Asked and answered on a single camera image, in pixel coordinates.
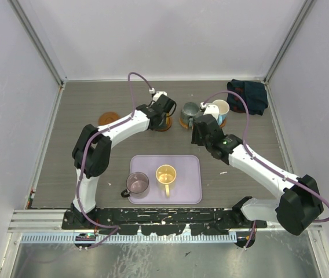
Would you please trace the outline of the white and blue mug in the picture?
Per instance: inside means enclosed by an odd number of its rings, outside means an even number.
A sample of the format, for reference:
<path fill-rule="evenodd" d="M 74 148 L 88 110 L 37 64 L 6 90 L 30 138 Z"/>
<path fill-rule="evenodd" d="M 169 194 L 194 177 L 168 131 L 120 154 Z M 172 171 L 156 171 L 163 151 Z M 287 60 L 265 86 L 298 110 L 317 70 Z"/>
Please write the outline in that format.
<path fill-rule="evenodd" d="M 214 100 L 212 104 L 216 105 L 219 109 L 217 122 L 221 126 L 230 110 L 229 104 L 225 100 Z"/>

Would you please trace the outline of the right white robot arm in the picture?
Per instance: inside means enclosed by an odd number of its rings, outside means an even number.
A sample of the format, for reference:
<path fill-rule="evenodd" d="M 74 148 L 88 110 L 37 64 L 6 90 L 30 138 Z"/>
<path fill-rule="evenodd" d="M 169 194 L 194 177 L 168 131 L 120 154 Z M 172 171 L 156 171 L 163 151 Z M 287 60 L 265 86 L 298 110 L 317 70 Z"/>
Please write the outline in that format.
<path fill-rule="evenodd" d="M 248 198 L 233 214 L 236 226 L 246 228 L 253 221 L 277 222 L 298 236 L 324 211 L 314 178 L 298 177 L 264 159 L 241 138 L 224 134 L 212 115 L 195 120 L 191 142 L 204 146 L 213 158 L 246 173 L 275 197 L 274 200 Z"/>

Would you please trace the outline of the large woven rattan coaster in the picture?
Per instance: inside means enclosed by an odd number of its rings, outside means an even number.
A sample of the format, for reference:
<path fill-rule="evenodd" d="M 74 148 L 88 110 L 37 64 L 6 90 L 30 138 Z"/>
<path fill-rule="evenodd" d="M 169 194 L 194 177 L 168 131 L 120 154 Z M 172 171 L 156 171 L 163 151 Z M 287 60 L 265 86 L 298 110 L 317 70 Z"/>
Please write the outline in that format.
<path fill-rule="evenodd" d="M 192 129 L 194 124 L 194 118 L 180 118 L 180 125 L 185 129 Z"/>

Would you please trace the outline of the purple transparent mug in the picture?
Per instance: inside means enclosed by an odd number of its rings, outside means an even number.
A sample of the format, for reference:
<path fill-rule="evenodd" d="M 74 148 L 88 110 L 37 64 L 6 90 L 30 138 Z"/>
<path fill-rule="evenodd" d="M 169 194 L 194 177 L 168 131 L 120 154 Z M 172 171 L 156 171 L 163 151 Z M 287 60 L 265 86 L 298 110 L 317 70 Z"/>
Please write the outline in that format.
<path fill-rule="evenodd" d="M 123 198 L 143 198 L 149 192 L 149 178 L 142 172 L 131 173 L 126 180 L 126 189 L 120 195 Z"/>

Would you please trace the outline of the grey metallic mug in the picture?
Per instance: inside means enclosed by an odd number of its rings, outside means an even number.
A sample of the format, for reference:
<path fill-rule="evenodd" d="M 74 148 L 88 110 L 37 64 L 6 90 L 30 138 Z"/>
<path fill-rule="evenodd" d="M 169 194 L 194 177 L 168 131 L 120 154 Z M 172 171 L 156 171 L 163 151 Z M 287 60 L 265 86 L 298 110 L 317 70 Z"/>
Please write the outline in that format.
<path fill-rule="evenodd" d="M 200 116 L 200 108 L 196 103 L 187 102 L 181 109 L 180 118 L 194 118 Z"/>

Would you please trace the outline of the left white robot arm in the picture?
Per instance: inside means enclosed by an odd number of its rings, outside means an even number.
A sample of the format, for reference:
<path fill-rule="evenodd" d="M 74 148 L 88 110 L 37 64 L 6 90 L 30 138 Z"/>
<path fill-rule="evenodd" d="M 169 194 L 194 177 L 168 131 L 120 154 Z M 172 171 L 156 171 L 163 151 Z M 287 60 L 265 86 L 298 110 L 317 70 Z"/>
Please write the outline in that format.
<path fill-rule="evenodd" d="M 159 92 L 154 94 L 149 104 L 139 105 L 113 123 L 83 128 L 72 151 L 77 182 L 71 211 L 77 226 L 90 229 L 96 224 L 98 179 L 108 168 L 112 148 L 137 133 L 163 129 L 176 107 L 176 102 L 165 92 Z"/>

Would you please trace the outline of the cream mug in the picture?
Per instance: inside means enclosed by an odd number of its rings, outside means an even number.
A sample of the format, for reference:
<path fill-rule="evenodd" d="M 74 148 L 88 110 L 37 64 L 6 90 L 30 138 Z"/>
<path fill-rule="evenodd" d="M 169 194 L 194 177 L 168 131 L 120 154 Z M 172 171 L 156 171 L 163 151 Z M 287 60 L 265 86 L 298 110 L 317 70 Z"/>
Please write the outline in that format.
<path fill-rule="evenodd" d="M 169 198 L 170 190 L 177 179 L 176 169 L 169 164 L 161 165 L 157 168 L 155 177 L 158 187 L 164 192 L 165 196 Z"/>

